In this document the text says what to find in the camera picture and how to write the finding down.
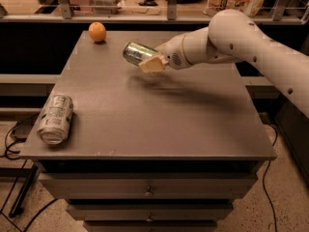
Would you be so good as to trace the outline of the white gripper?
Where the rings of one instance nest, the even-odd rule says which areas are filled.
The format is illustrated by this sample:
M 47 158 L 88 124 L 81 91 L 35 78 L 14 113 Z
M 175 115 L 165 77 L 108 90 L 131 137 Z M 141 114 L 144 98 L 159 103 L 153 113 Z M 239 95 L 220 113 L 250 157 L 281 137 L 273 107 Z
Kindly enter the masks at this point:
M 184 34 L 178 35 L 171 40 L 155 48 L 161 54 L 143 60 L 138 67 L 144 73 L 160 73 L 169 65 L 174 70 L 186 69 L 188 62 L 183 53 Z

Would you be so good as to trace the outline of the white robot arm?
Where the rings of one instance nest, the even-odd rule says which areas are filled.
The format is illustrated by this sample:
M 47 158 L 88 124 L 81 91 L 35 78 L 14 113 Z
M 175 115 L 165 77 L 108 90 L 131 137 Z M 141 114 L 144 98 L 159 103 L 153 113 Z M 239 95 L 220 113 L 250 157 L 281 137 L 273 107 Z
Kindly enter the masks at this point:
M 240 11 L 221 11 L 208 27 L 163 43 L 139 68 L 156 73 L 167 67 L 181 70 L 202 63 L 237 61 L 252 65 L 309 117 L 309 56 L 273 40 Z

